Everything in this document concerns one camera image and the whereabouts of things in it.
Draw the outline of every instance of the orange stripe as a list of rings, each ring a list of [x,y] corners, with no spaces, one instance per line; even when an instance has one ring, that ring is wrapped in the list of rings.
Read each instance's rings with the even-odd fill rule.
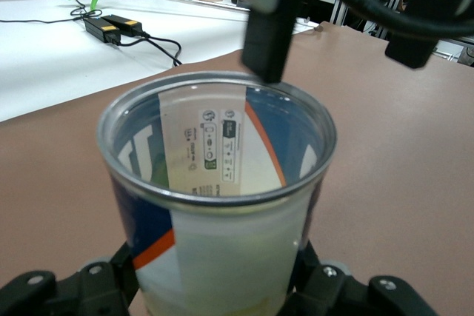
[[[146,266],[149,262],[153,259],[159,257],[163,253],[165,253],[169,248],[174,246],[175,244],[175,234],[173,229],[166,232],[159,240],[157,240],[154,244],[149,246],[145,249],[142,253],[137,255],[133,259],[133,266],[135,269],[139,269],[143,266]]]
[[[263,141],[265,148],[267,149],[268,154],[270,155],[270,159],[273,162],[273,166],[275,167],[276,174],[280,179],[281,186],[286,186],[287,181],[284,178],[283,170],[281,169],[280,162],[278,162],[278,158],[276,157],[275,150],[273,149],[272,143],[268,138],[267,132],[265,131],[264,127],[262,126],[260,119],[258,118],[253,108],[250,106],[248,101],[245,101],[245,113],[249,115],[250,120],[253,123],[253,126],[256,128],[258,134],[260,135],[261,140]]]

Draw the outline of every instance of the brown table surface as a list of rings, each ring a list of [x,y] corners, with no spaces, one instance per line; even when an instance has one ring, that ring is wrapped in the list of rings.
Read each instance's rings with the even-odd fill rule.
[[[338,128],[311,241],[363,283],[395,275],[440,315],[470,316],[474,70],[436,57],[408,70],[384,57],[385,45],[330,24],[294,38],[284,80],[322,101]],[[239,59],[157,76],[244,70]],[[107,104],[137,83],[0,124],[0,285],[34,269],[62,279],[121,246],[95,130]],[[132,312],[144,315],[140,298]]]

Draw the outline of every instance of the table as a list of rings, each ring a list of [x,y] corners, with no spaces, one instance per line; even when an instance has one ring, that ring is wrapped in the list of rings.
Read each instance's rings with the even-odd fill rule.
[[[303,0],[301,16],[312,21],[330,21],[336,0]]]
[[[454,44],[459,44],[462,47],[474,48],[474,37],[460,37],[460,38],[449,38],[445,41],[452,42]]]
[[[310,240],[363,283],[395,275],[440,315],[470,316],[473,69],[432,57],[410,70],[384,56],[385,41],[322,28],[294,36],[284,72],[338,129]],[[0,285],[32,269],[62,279],[118,249],[124,233],[95,142],[98,116],[139,83],[198,70],[246,69],[236,51],[0,123]],[[140,299],[132,313],[145,315]]]
[[[90,0],[81,0],[90,6]],[[70,19],[75,1],[0,2],[0,19]],[[248,15],[170,0],[99,0],[103,15],[140,21],[150,35],[178,41],[183,63],[203,61],[240,49]],[[147,43],[104,44],[82,21],[0,23],[0,121],[160,73],[172,60]],[[295,31],[307,30],[296,25]],[[122,42],[133,38],[122,36]],[[174,44],[160,43],[175,53]]]

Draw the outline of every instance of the black cable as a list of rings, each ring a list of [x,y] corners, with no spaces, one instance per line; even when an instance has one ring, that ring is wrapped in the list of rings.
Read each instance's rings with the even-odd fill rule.
[[[435,21],[395,11],[376,0],[341,0],[364,18],[414,38],[457,38],[474,34],[474,21]]]
[[[136,44],[139,44],[140,42],[148,42],[149,44],[152,44],[154,47],[158,48],[160,51],[162,51],[166,56],[170,57],[172,60],[173,60],[173,64],[175,66],[178,66],[178,65],[181,65],[181,61],[179,61],[175,56],[173,56],[171,53],[169,53],[168,51],[166,51],[163,47],[161,47],[159,44],[156,44],[155,42],[149,40],[148,38],[139,38],[138,40],[134,41],[134,42],[130,42],[129,44],[124,44],[122,42],[119,42],[119,41],[114,41],[114,40],[111,40],[109,39],[109,41],[117,46],[121,46],[121,47],[130,47],[130,46],[134,46]]]
[[[174,64],[175,67],[182,64],[178,60],[178,57],[181,54],[181,50],[182,50],[181,44],[179,42],[171,40],[169,38],[154,37],[154,36],[151,36],[149,33],[146,33],[145,31],[132,30],[132,32],[135,36],[142,36],[143,38],[147,38],[147,39],[151,38],[152,40],[155,40],[155,41],[170,42],[171,44],[175,44],[178,47],[178,50],[176,51],[175,55],[173,56],[173,55],[170,55],[169,53],[167,53],[167,55],[170,56],[173,59],[173,64]],[[161,46],[159,46],[159,45],[157,45],[157,46],[160,48],[161,51],[165,51],[165,49],[162,48]]]
[[[102,15],[102,10],[92,10],[86,11],[86,6],[82,4],[79,0],[76,0],[79,4],[78,7],[70,12],[71,16],[74,16],[72,19],[62,19],[62,20],[52,20],[52,21],[44,21],[44,20],[0,20],[0,22],[39,22],[41,24],[55,24],[56,22],[66,22],[66,21],[77,21],[82,20],[84,18],[95,18],[97,16]]]
[[[175,56],[173,56],[171,53],[166,51],[163,47],[161,47],[159,44],[156,44],[155,42],[149,40],[148,38],[144,38],[148,43],[152,44],[156,48],[158,48],[160,51],[162,51],[166,56],[170,57],[173,60],[173,64],[176,66],[182,65],[181,61],[179,61]]]
[[[177,58],[179,57],[179,55],[181,54],[181,50],[182,50],[181,44],[180,44],[179,42],[174,41],[174,40],[170,40],[170,39],[168,39],[168,38],[159,38],[159,37],[153,37],[153,36],[150,36],[150,38],[151,38],[152,40],[155,40],[155,41],[170,42],[171,44],[175,44],[175,45],[178,47],[178,50],[176,51],[176,53],[175,53],[175,55],[174,55],[174,58],[176,58],[176,59],[173,59],[173,64],[174,64],[175,66],[182,64],[182,63],[181,63],[180,61],[178,61],[178,59],[177,59]]]

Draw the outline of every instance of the printed label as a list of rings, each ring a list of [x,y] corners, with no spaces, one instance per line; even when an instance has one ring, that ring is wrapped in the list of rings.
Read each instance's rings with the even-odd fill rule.
[[[202,196],[241,193],[238,143],[246,87],[229,84],[225,93],[222,88],[201,84],[158,95],[171,189]],[[173,101],[180,103],[169,105]]]

